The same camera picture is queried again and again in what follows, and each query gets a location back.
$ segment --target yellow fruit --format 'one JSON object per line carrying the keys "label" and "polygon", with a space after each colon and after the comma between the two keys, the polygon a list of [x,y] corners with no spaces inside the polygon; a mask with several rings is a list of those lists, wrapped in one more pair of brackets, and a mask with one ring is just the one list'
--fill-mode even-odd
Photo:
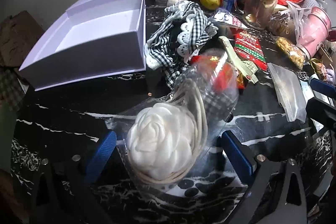
{"label": "yellow fruit", "polygon": [[200,0],[201,4],[209,9],[209,10],[215,10],[219,7],[221,0]]}

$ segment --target white cord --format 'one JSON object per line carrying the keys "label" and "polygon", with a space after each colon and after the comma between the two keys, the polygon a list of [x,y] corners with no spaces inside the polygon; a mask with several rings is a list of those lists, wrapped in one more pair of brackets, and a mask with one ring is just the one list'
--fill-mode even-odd
{"label": "white cord", "polygon": [[[185,107],[180,106],[181,102],[188,99],[189,97],[194,98],[194,103],[196,106],[196,117]],[[186,79],[181,84],[177,92],[173,95],[173,97],[167,101],[180,109],[186,111],[187,115],[192,119],[194,123],[194,138],[193,142],[190,144],[192,150],[192,158],[188,165],[186,165],[182,170],[178,172],[171,173],[170,176],[165,180],[155,180],[142,171],[138,170],[135,164],[132,162],[132,157],[128,157],[130,164],[132,165],[135,174],[137,177],[147,184],[168,184],[174,183],[182,179],[194,166],[197,157],[204,149],[204,146],[208,137],[208,124],[205,115],[204,104],[202,100],[202,96],[200,90],[198,89],[196,83],[192,79]]]}

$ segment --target pink container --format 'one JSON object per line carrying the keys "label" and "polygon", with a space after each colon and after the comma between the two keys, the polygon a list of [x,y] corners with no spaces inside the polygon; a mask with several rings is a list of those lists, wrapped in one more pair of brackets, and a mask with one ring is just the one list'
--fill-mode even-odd
{"label": "pink container", "polygon": [[327,38],[331,21],[327,13],[320,7],[313,7],[311,14],[303,26],[303,36],[297,42],[297,46],[304,51],[308,59],[311,59]]}

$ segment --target white box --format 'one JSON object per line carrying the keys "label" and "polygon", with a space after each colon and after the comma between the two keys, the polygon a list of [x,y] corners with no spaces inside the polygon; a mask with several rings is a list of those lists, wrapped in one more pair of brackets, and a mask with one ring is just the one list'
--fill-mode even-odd
{"label": "white box", "polygon": [[42,35],[20,72],[35,90],[146,69],[145,0],[79,0]]}

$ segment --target white fabric flower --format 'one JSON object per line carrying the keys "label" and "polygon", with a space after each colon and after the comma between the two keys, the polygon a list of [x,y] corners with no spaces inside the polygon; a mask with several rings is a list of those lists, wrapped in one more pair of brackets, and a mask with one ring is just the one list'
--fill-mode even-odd
{"label": "white fabric flower", "polygon": [[127,148],[136,169],[165,180],[190,163],[194,122],[183,108],[157,103],[138,113],[127,134]]}

